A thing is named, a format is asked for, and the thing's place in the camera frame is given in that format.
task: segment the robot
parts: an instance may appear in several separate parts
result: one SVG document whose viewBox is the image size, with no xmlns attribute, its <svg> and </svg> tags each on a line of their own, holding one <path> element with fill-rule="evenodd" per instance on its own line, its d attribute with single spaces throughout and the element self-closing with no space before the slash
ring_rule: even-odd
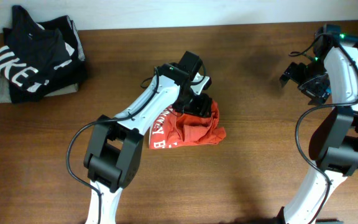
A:
<svg viewBox="0 0 358 224">
<path fill-rule="evenodd" d="M 306 54 L 312 47 L 315 58 Z M 358 137 L 347 136 L 351 128 L 358 133 L 358 37 L 343 34 L 338 26 L 324 25 L 305 51 L 290 54 L 300 55 L 309 57 L 311 63 L 291 63 L 280 82 L 284 86 L 293 80 L 311 98 L 310 104 L 317 105 L 301 115 L 295 131 L 298 150 L 310 168 L 293 200 L 269 223 L 316 223 L 327 199 L 358 169 Z M 198 73 L 201 67 L 204 75 Z M 154 68 L 150 79 L 143 94 L 123 112 L 113 118 L 102 115 L 82 127 L 71 140 L 66 159 L 69 174 L 93 191 L 86 224 L 115 223 L 121 193 L 140 165 L 144 134 L 166 107 L 172 105 L 176 112 L 193 116 L 211 116 L 212 99 L 202 90 L 212 82 L 199 56 L 186 52 L 179 63 Z M 325 104 L 330 95 L 333 103 Z M 300 147 L 298 130 L 306 115 L 321 108 L 333 110 L 311 138 L 309 160 Z M 92 126 L 84 159 L 89 184 L 71 171 L 70 152 L 75 139 Z M 122 141 L 122 149 L 108 140 Z"/>
</svg>

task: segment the wood grain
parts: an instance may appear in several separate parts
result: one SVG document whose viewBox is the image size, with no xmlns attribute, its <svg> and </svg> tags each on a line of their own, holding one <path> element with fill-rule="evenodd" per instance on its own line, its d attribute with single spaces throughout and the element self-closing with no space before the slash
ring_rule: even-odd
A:
<svg viewBox="0 0 358 224">
<path fill-rule="evenodd" d="M 294 142 L 308 98 L 278 78 L 323 22 L 80 32 L 90 78 L 75 94 L 0 105 L 0 223 L 83 223 L 90 190 L 65 168 L 67 145 L 82 125 L 114 116 L 141 93 L 154 66 L 201 56 L 227 138 L 217 146 L 150 150 L 122 194 L 119 223 L 219 223 L 275 216 L 298 190 L 308 166 Z M 358 35 L 358 21 L 337 22 Z M 301 142 L 329 111 L 305 119 Z M 82 178 L 90 131 L 72 167 Z M 338 188 L 320 218 L 358 223 L 358 171 Z"/>
</svg>

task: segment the white background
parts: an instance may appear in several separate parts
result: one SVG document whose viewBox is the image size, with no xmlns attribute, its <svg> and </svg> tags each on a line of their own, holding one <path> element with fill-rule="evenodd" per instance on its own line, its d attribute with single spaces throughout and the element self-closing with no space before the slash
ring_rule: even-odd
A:
<svg viewBox="0 0 358 224">
<path fill-rule="evenodd" d="M 358 0 L 0 0 L 0 32 L 14 4 L 36 22 L 69 15 L 79 30 L 358 19 Z"/>
</svg>

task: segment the red fabric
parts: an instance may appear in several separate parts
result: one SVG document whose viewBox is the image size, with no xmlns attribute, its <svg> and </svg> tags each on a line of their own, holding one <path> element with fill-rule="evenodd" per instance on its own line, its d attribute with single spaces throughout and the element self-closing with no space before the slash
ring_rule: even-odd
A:
<svg viewBox="0 0 358 224">
<path fill-rule="evenodd" d="M 150 129 L 149 146 L 151 149 L 165 149 L 217 144 L 226 137 L 224 128 L 217 128 L 218 123 L 219 110 L 215 101 L 212 103 L 210 118 L 199 118 L 187 114 L 176 117 L 165 109 Z"/>
</svg>

